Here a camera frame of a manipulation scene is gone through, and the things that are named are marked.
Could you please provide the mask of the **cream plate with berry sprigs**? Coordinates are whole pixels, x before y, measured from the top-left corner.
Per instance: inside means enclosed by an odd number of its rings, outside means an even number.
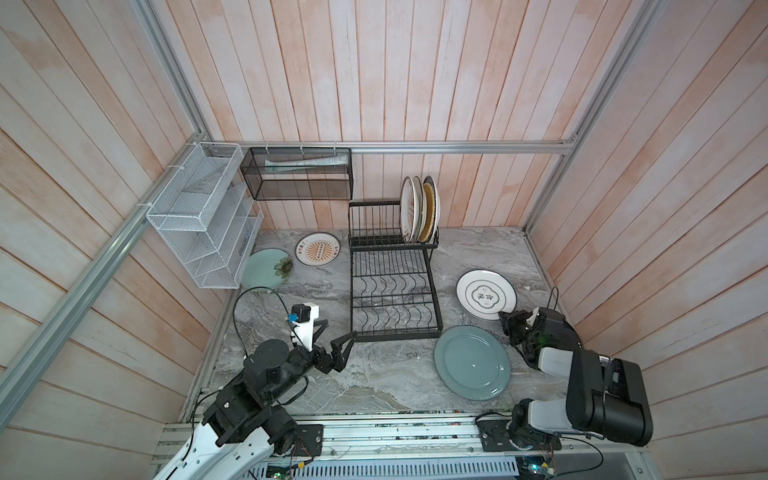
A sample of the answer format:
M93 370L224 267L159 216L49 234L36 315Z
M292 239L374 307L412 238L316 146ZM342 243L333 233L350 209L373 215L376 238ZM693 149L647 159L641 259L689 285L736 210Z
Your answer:
M423 183L418 176L412 178L412 185L415 188L414 208L413 208L413 228L411 235L412 243L419 243L426 216L426 199Z

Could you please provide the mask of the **aluminium wall frame rail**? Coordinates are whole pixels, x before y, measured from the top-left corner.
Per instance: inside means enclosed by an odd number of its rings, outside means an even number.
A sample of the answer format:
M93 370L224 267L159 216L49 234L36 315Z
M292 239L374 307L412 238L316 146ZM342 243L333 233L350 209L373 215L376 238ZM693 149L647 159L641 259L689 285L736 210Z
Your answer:
M349 149L353 154L566 154L574 142L563 140L496 141L231 141L242 148Z

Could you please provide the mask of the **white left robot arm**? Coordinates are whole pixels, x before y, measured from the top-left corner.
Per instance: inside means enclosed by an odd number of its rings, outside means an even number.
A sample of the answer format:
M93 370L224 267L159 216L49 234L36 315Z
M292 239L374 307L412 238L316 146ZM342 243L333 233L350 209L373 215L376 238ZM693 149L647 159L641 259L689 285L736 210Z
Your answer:
M155 477L241 479L273 454L287 453L298 440L298 425L279 398L312 369L342 371L356 339L356 332L338 337L330 351L297 341L262 342Z

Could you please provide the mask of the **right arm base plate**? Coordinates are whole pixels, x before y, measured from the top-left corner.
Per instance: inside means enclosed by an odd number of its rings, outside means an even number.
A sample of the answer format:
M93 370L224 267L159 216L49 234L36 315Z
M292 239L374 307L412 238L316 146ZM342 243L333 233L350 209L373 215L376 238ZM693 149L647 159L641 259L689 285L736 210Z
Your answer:
M484 452L511 451L558 451L562 449L560 439L552 434L518 425L502 417L483 417L475 421Z

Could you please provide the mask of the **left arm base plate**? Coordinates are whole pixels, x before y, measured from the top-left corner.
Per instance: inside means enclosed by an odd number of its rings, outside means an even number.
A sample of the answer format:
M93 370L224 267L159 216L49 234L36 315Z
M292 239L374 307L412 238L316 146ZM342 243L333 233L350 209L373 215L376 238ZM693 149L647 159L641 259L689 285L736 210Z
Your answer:
M319 423L291 427L283 440L282 456L318 457L322 454L324 426Z

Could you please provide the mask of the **white plate dark green rim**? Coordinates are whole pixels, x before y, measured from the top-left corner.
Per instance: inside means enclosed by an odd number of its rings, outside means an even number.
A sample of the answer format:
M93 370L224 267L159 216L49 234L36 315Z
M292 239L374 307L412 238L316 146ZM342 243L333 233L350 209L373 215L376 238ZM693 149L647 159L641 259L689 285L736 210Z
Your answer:
M438 224L441 216L440 195L437 188L437 184L430 175L426 177L425 185L429 185L432 191L431 197L433 200L433 215L432 215L432 222L431 222L430 235L428 237L428 242L433 243L437 236Z

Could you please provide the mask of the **white mesh wall shelf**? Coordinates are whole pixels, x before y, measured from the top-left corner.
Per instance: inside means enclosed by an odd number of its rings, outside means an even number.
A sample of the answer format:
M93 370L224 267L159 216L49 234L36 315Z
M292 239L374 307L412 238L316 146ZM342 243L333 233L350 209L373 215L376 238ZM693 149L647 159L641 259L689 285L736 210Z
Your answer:
M237 289L263 221L237 174L240 145L200 142L174 168L147 219L197 287Z

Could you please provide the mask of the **black mesh wall basket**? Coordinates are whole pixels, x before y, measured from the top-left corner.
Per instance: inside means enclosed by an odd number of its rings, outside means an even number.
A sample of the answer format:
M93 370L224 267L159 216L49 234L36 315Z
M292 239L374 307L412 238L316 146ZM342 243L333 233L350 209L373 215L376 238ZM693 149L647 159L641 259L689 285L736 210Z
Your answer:
M257 201L349 201L351 151L330 147L251 147L240 173Z

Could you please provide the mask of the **black wire dish rack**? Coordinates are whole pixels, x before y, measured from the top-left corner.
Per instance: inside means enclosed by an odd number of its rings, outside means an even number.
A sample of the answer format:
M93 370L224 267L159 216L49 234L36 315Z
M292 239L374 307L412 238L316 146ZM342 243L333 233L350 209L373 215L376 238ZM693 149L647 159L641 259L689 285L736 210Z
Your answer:
M397 200L352 201L348 206L350 330L358 342L437 338L442 313L426 243L404 242Z

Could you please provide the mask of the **white plate orange sunburst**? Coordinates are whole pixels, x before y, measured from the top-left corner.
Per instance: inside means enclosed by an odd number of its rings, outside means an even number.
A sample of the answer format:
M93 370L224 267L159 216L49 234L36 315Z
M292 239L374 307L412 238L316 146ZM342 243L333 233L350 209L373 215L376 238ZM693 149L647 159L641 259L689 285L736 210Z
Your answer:
M315 232L304 236L295 247L300 263L320 267L331 263L341 249L338 238L327 232Z
M400 196L400 227L403 242L412 241L416 220L416 189L410 176L406 176Z

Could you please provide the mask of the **large grey-green plate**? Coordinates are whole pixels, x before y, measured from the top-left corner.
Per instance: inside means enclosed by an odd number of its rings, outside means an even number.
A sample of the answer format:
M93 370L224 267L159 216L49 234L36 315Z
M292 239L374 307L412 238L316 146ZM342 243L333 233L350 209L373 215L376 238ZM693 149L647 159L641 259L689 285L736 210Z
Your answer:
M476 326L455 326L437 340L434 362L440 379L471 401L500 396L509 384L511 364L504 346Z

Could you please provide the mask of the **pale green leaf plate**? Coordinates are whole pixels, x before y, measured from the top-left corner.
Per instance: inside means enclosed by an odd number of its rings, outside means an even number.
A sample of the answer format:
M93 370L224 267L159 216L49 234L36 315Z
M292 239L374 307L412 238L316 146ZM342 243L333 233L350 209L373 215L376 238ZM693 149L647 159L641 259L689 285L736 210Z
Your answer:
M246 262L241 289L254 287L277 289L287 281L293 270L293 259L287 252L268 248L253 253Z

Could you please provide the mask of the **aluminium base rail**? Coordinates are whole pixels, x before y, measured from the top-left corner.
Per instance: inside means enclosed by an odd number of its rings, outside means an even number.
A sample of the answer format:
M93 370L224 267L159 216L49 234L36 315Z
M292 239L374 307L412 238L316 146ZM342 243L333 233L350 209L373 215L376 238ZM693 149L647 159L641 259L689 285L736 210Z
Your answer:
M488 456L475 414L374 414L294 415L300 426L323 425L319 460L394 459L417 457ZM191 433L189 424L166 424L150 460L150 473L157 473L184 446ZM603 454L646 452L648 448L618 444L595 438L588 441ZM574 440L561 440L556 454L596 454L594 448Z

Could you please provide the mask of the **yellow woven plate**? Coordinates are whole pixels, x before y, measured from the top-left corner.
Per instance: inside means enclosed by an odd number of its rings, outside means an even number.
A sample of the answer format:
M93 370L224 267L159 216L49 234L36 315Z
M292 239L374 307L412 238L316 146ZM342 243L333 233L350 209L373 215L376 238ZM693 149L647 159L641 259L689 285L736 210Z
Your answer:
M431 197L432 195L431 187L429 185L425 185L425 180L423 182L423 188L425 191L425 199L426 199L426 216L425 216L425 221L423 225L423 230L419 240L420 240L420 243L427 243L428 237L430 235L430 227L431 227L432 215L433 215L433 200Z

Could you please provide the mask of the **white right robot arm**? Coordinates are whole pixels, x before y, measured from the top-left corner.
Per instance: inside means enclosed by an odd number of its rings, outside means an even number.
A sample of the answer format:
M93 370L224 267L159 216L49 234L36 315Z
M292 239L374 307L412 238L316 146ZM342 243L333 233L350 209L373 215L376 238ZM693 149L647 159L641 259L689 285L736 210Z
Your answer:
M567 380L563 398L524 399L513 408L506 429L515 448L558 449L559 437L569 434L637 447L650 442L653 420L636 363L586 349L565 316L550 308L501 312L499 318L528 366Z

